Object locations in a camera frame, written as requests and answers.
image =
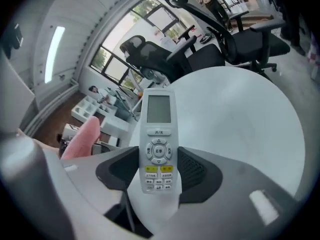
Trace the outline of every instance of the window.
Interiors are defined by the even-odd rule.
[[[125,64],[113,57],[103,74],[112,78],[117,84],[119,84],[119,81],[123,78],[127,70],[128,67]]]
[[[185,28],[178,22],[170,27],[164,34],[174,41],[178,41],[178,37],[185,32]]]
[[[131,70],[131,72],[132,72],[132,75],[133,75],[135,81],[139,84],[142,80],[142,76],[139,75],[138,73],[136,73],[134,70]]]
[[[114,26],[113,30],[108,34],[102,43],[102,46],[113,52],[116,46],[119,46],[121,39],[126,33],[141,19],[139,15],[134,12],[127,13],[117,25]]]
[[[160,6],[160,3],[157,0],[143,0],[132,10],[140,16],[146,16],[148,13],[150,13],[154,8],[158,6]]]
[[[184,24],[179,23],[179,19],[159,1],[142,0],[114,26],[94,55],[90,66],[117,85],[134,90],[132,79],[139,84],[143,75],[137,68],[126,63],[120,45],[135,35],[161,45],[156,32],[160,30],[176,39],[185,31],[184,28]]]
[[[96,52],[90,66],[117,85],[131,89],[132,91],[135,89],[135,85],[128,77],[129,70],[131,70],[137,83],[140,83],[143,79],[138,69],[132,68],[121,58],[117,57],[117,55],[103,47],[100,47]]]
[[[101,73],[110,57],[111,53],[100,47],[92,60],[91,67]]]
[[[170,25],[176,18],[168,12],[165,8],[161,7],[152,13],[148,20],[151,21],[156,27],[160,30],[166,28],[166,26]]]
[[[123,79],[121,86],[126,87],[131,90],[134,90],[136,88],[135,85],[130,80],[128,75],[126,75],[125,78]]]

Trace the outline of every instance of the gray floor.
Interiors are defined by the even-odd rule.
[[[280,29],[275,29],[272,33],[280,37]],[[301,34],[300,43],[308,53],[310,40],[306,36]],[[209,44],[218,46],[216,39],[210,41]],[[201,44],[196,44],[197,50],[201,47]],[[269,62],[277,63],[278,72],[266,69],[266,74],[291,101],[303,129],[304,171],[295,196],[296,199],[303,200],[308,197],[320,171],[320,84],[314,82],[310,77],[311,65],[307,57],[301,56],[294,49],[291,49],[288,54],[271,57]]]

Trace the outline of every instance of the white round table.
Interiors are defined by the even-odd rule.
[[[187,74],[167,88],[175,92],[179,146],[250,164],[292,196],[305,163],[297,113],[272,82],[249,70],[219,66]],[[139,145],[140,124],[130,140]],[[142,193],[139,173],[128,188],[134,211],[156,233],[177,211],[181,182],[172,196]]]

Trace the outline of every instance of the air conditioner remote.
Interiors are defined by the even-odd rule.
[[[178,120],[173,90],[143,92],[140,117],[139,176],[146,194],[171,193],[178,178]]]

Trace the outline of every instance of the chair armrest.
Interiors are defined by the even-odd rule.
[[[189,27],[186,31],[184,31],[179,37],[178,40],[180,40],[181,38],[185,38],[186,40],[188,40],[190,38],[189,36],[189,31],[192,30],[195,27],[195,25],[192,25],[191,27]]]
[[[286,22],[283,19],[271,19],[268,21],[256,23],[250,27],[253,32],[267,32],[274,29],[284,27]]]
[[[241,18],[242,15],[245,15],[245,14],[248,14],[248,13],[249,13],[248,10],[243,11],[243,12],[239,12],[239,13],[235,13],[235,14],[232,14],[232,15],[229,17],[229,19],[230,19],[230,21],[231,21],[231,20],[236,20],[236,19],[238,19],[238,18]]]
[[[191,46],[193,46],[195,44],[195,42],[197,41],[197,37],[194,35],[192,36],[190,39],[188,39],[186,42],[184,42],[181,45],[178,45],[177,49],[174,50],[167,58],[166,61],[170,62],[172,60],[175,61],[175,58],[177,56],[183,55],[185,56],[185,52],[186,50],[188,50]]]
[[[186,31],[184,31],[179,37],[178,40],[181,38],[185,38],[185,40],[188,40],[190,38],[189,31],[192,30],[195,27],[195,25],[190,26]],[[196,52],[196,48],[192,45],[190,47],[192,53],[194,54]]]
[[[253,32],[262,33],[262,52],[261,58],[258,59],[261,65],[265,65],[269,60],[271,30],[284,27],[285,25],[286,22],[283,19],[272,19],[250,27]]]
[[[177,65],[181,67],[185,74],[189,74],[192,72],[192,68],[188,62],[188,59],[185,55],[187,49],[193,47],[195,42],[197,41],[197,37],[194,35],[190,39],[188,39],[185,43],[179,45],[175,51],[173,51],[167,58],[166,61],[170,64]]]
[[[246,10],[246,11],[243,11],[243,12],[239,12],[239,13],[233,14],[232,16],[229,17],[230,21],[231,20],[236,20],[236,24],[238,26],[239,32],[244,31],[244,27],[242,25],[241,16],[245,15],[245,14],[248,14],[248,13],[249,13],[249,11]]]

